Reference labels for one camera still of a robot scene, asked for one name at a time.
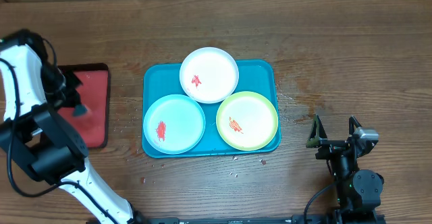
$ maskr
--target tray rim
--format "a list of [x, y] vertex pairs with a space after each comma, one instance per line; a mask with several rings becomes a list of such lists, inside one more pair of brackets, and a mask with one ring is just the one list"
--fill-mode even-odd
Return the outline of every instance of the tray rim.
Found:
[[[276, 83], [275, 83], [275, 72], [274, 72], [274, 70], [273, 70], [273, 67], [270, 65], [270, 63], [268, 63], [267, 61], [265, 61], [264, 59], [236, 59], [236, 62], [240, 62], [240, 63], [243, 63], [243, 62], [247, 62], [247, 61], [253, 61], [253, 62], [255, 62], [255, 63], [262, 63], [262, 65], [260, 65], [260, 66], [265, 66], [267, 69], [269, 69], [269, 71], [271, 72], [270, 73], [270, 77], [269, 77], [269, 79], [274, 83], [274, 85], [276, 85]], [[273, 152], [274, 150], [276, 150], [276, 148], [281, 144], [281, 141], [282, 141], [282, 132], [281, 132], [281, 121], [280, 121], [280, 116], [279, 116], [279, 105], [277, 104], [277, 89], [276, 89], [276, 87], [274, 88], [274, 92], [275, 92], [275, 109], [276, 109], [276, 113], [277, 113], [277, 119], [278, 119], [278, 123], [277, 123], [277, 131], [276, 131], [276, 135], [274, 136], [274, 138], [275, 137], [278, 137], [279, 138], [279, 140], [276, 142], [276, 144], [275, 144], [275, 146], [274, 147], [272, 147], [272, 148], [269, 148], [269, 149], [267, 149], [267, 150], [262, 150], [262, 148], [261, 149], [258, 149], [258, 150], [253, 150], [253, 151], [243, 151], [243, 150], [238, 150], [238, 149], [235, 149], [235, 150], [238, 150], [238, 152], [237, 153], [226, 153], [226, 154], [219, 154], [219, 153], [207, 153], [207, 154], [205, 154], [205, 155], [202, 155], [202, 154], [199, 154], [199, 155], [184, 155], [184, 153], [187, 153], [187, 152], [184, 152], [184, 153], [182, 153], [182, 154], [177, 154], [177, 155], [169, 155], [169, 154], [165, 154], [165, 153], [162, 153], [161, 152], [161, 154], [163, 154], [163, 155], [154, 155], [154, 154], [152, 154], [152, 153], [148, 153], [146, 150], [145, 150], [145, 147], [144, 147], [144, 140], [146, 140], [145, 138], [143, 138], [143, 136], [144, 136], [144, 129], [143, 129], [143, 127], [142, 127], [142, 124], [144, 123], [144, 117], [145, 117], [145, 113], [146, 112], [144, 112], [144, 96], [145, 96], [145, 92], [146, 92], [146, 86], [145, 86], [145, 82], [146, 82], [146, 77], [148, 77], [154, 70], [156, 70], [158, 67], [167, 67], [167, 66], [170, 66], [170, 67], [175, 67], [175, 66], [181, 66], [181, 64], [182, 63], [158, 63], [158, 64], [155, 64], [155, 65], [152, 65], [152, 66], [150, 66], [147, 70], [146, 70], [146, 73], [144, 74], [144, 77], [143, 77], [143, 80], [142, 80], [142, 122], [141, 122], [141, 134], [142, 134], [142, 136], [141, 136], [141, 147], [142, 147], [142, 149], [143, 149], [143, 151], [149, 156], [149, 157], [152, 157], [152, 158], [154, 158], [154, 159], [164, 159], [164, 158], [182, 158], [182, 157], [213, 157], [213, 156], [230, 156], [230, 155], [243, 155], [243, 154], [259, 154], [259, 153], [269, 153], [269, 152]]]

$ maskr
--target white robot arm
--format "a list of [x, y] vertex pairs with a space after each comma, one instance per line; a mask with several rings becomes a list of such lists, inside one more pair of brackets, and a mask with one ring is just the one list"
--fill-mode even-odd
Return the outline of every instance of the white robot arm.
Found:
[[[80, 81], [74, 75], [63, 75], [57, 66], [47, 62], [43, 38], [21, 30], [1, 39], [0, 62], [6, 95], [0, 147], [11, 154], [8, 154], [8, 161], [13, 159], [33, 180], [46, 181], [69, 192], [100, 223], [144, 223], [144, 217], [95, 171], [88, 159], [85, 143], [57, 114], [57, 109], [64, 105], [80, 105], [75, 90]], [[18, 88], [14, 86], [13, 74]], [[20, 102], [17, 119], [16, 102]], [[47, 140], [27, 147], [26, 143], [39, 133], [43, 133]]]

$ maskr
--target white plate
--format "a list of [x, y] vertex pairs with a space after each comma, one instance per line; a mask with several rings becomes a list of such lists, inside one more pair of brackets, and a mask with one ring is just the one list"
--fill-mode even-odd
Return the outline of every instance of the white plate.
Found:
[[218, 103], [236, 89], [238, 67], [225, 51], [205, 47], [189, 54], [180, 68], [184, 92], [200, 103]]

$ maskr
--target blue tray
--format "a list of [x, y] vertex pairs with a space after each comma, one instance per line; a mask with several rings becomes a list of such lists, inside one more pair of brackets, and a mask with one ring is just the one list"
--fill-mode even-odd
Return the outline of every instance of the blue tray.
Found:
[[[260, 59], [249, 59], [237, 61], [239, 80], [235, 92], [251, 91], [257, 92], [273, 103], [277, 114], [276, 86], [273, 74], [273, 68], [266, 61]], [[180, 85], [180, 63], [154, 65], [150, 67], [144, 75], [144, 93], [142, 104], [142, 118], [149, 107], [159, 98], [170, 94], [183, 94], [182, 86]], [[206, 126], [204, 136], [201, 141], [188, 152], [178, 155], [168, 155], [154, 149], [146, 140], [144, 131], [142, 132], [142, 148], [144, 152], [154, 158], [168, 157], [200, 157], [200, 156], [217, 156], [217, 155], [240, 155], [258, 152], [271, 152], [279, 146], [281, 142], [281, 125], [276, 132], [276, 136], [265, 147], [253, 151], [241, 151], [232, 148], [226, 144], [216, 128], [216, 112], [221, 103], [202, 104]]]

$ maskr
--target red cloth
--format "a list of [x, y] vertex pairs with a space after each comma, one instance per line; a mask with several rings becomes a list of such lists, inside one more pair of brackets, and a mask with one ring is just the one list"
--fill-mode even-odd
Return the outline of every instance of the red cloth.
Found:
[[59, 114], [81, 135], [87, 147], [94, 148], [103, 144], [105, 139], [105, 114], [107, 107], [108, 72], [74, 72], [82, 85], [76, 90], [87, 113], [73, 117], [73, 108], [62, 108]]

